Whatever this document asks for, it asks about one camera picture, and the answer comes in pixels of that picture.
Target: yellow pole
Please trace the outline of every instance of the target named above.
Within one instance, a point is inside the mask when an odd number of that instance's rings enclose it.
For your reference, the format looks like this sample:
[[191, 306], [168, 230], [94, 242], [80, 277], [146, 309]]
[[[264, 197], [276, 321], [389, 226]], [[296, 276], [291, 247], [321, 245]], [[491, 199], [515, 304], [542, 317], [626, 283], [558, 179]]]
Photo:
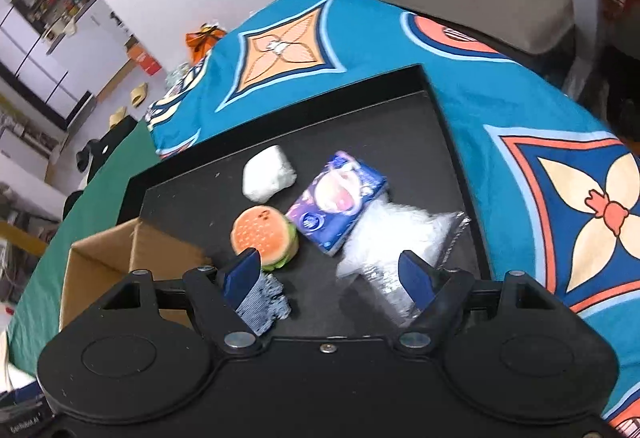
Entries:
[[38, 257], [42, 256], [48, 247], [44, 241], [5, 221], [0, 221], [0, 238], [4, 238], [25, 252], [29, 252]]

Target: orange bag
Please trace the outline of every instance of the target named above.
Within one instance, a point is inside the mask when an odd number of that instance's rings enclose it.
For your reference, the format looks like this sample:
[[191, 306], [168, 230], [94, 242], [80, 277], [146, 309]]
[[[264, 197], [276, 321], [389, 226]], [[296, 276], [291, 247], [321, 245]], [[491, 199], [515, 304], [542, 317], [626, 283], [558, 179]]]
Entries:
[[191, 64], [197, 64], [207, 52], [224, 36], [226, 31], [217, 24], [203, 24], [199, 32], [191, 32], [184, 40], [191, 52]]

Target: green fabric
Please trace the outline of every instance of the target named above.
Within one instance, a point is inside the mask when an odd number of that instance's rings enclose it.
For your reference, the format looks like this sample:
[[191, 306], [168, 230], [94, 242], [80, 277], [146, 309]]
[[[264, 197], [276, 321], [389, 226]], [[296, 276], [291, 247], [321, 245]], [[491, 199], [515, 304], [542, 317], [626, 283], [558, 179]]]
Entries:
[[129, 178], [159, 162], [144, 122], [96, 173], [60, 225], [9, 324], [10, 360], [35, 375], [38, 356], [58, 332], [60, 296], [71, 244], [116, 224]]

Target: purple tissue package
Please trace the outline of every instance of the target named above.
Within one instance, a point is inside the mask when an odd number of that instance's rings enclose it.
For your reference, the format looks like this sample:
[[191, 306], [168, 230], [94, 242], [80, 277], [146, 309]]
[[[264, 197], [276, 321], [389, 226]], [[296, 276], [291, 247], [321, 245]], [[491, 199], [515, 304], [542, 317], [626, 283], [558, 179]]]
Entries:
[[338, 151], [287, 212], [287, 218], [324, 253], [334, 255], [386, 178]]

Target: screw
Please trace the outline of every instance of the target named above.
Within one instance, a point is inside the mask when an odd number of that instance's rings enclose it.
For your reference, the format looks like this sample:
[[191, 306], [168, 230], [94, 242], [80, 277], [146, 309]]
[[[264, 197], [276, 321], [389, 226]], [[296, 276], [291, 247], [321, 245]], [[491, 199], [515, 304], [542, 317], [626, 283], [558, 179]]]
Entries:
[[338, 351], [338, 346], [330, 342], [325, 342], [324, 344], [320, 344], [320, 351], [323, 353], [335, 353]]
[[248, 348], [255, 343], [255, 335], [249, 332], [233, 332], [225, 336], [225, 344], [236, 350]]
[[400, 344], [405, 348], [419, 350], [431, 344], [431, 338], [425, 333], [408, 332], [400, 336]]

